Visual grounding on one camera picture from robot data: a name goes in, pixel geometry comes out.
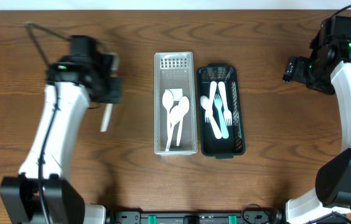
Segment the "white plastic spoon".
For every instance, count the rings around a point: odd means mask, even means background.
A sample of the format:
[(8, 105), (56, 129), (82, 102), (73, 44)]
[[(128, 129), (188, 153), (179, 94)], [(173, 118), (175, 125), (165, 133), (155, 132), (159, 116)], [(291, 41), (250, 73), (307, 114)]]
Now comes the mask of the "white plastic spoon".
[(183, 96), (180, 99), (178, 106), (180, 107), (180, 122), (179, 122), (178, 131), (177, 131), (177, 141), (176, 141), (177, 147), (180, 146), (184, 116), (187, 114), (187, 112), (189, 111), (189, 108), (190, 108), (189, 99), (186, 96)]
[(170, 90), (166, 90), (162, 96), (162, 105), (166, 109), (166, 126), (167, 126), (167, 133), (169, 134), (171, 128), (171, 121), (170, 121), (170, 110), (174, 104), (174, 97)]
[[(119, 63), (120, 63), (119, 55), (117, 53), (114, 53), (114, 52), (110, 52), (110, 53), (108, 53), (108, 55), (113, 56), (113, 62), (111, 64), (111, 72), (115, 72), (115, 71), (118, 70)], [(102, 122), (101, 122), (101, 128), (100, 128), (100, 131), (102, 133), (106, 132), (107, 129), (108, 129), (108, 125), (110, 123), (112, 109), (113, 109), (113, 104), (112, 103), (106, 104), (105, 111), (103, 113), (103, 119), (102, 119)]]
[(180, 113), (181, 113), (181, 107), (179, 105), (176, 105), (170, 111), (169, 120), (171, 122), (171, 125), (170, 125), (168, 132), (167, 132), (166, 151), (169, 151), (169, 149), (170, 149), (175, 125), (180, 121)]

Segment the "white plastic fork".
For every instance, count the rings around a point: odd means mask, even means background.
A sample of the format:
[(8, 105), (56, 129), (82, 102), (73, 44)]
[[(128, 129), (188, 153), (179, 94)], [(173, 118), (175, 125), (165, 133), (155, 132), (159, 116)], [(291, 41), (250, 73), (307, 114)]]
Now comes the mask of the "white plastic fork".
[(227, 126), (232, 125), (232, 112), (228, 109), (227, 93), (225, 88), (225, 82), (218, 83), (218, 89), (223, 103), (223, 115)]

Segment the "pale pink plastic fork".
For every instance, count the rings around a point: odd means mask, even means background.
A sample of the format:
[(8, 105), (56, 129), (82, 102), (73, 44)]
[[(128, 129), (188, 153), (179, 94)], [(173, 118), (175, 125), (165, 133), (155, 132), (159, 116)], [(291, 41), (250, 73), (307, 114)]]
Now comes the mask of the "pale pink plastic fork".
[(213, 101), (214, 101), (216, 89), (217, 89), (217, 82), (216, 81), (211, 81), (210, 89), (209, 89), (209, 98), (208, 98), (208, 103), (207, 103), (207, 109), (206, 109), (206, 112), (205, 112), (205, 121), (206, 122), (210, 121), (209, 116), (212, 115), (212, 112), (213, 112)]

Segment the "pale green plastic fork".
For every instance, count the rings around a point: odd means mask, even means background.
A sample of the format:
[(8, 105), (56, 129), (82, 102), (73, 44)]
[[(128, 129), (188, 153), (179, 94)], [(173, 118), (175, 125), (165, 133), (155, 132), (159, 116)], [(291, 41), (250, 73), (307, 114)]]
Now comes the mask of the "pale green plastic fork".
[(222, 133), (222, 138), (228, 139), (229, 132), (228, 132), (228, 128), (227, 128), (227, 125), (225, 123), (225, 118), (223, 116), (223, 111), (222, 111), (223, 103), (222, 103), (220, 95), (218, 95), (218, 94), (215, 95), (214, 105), (215, 105), (217, 112), (218, 112), (218, 118), (219, 118), (219, 122), (220, 122), (220, 130)]

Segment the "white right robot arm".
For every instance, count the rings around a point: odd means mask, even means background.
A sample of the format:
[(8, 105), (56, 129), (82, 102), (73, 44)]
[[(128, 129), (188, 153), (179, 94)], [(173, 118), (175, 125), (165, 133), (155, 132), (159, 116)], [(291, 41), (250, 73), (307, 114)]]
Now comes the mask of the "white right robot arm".
[(308, 58), (291, 57), (283, 81), (336, 95), (342, 148), (319, 169), (312, 190), (286, 202), (286, 223), (318, 223), (351, 213), (351, 39), (313, 40), (310, 48)]

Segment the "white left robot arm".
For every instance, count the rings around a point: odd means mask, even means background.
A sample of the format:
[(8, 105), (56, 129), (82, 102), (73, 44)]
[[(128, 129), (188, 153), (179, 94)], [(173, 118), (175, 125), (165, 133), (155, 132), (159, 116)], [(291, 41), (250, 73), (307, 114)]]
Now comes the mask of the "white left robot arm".
[(16, 177), (4, 177), (0, 197), (11, 223), (108, 223), (106, 207), (86, 203), (70, 184), (80, 124), (90, 103), (106, 104), (101, 131), (118, 103), (115, 53), (64, 56), (47, 68), (45, 105), (32, 147)]

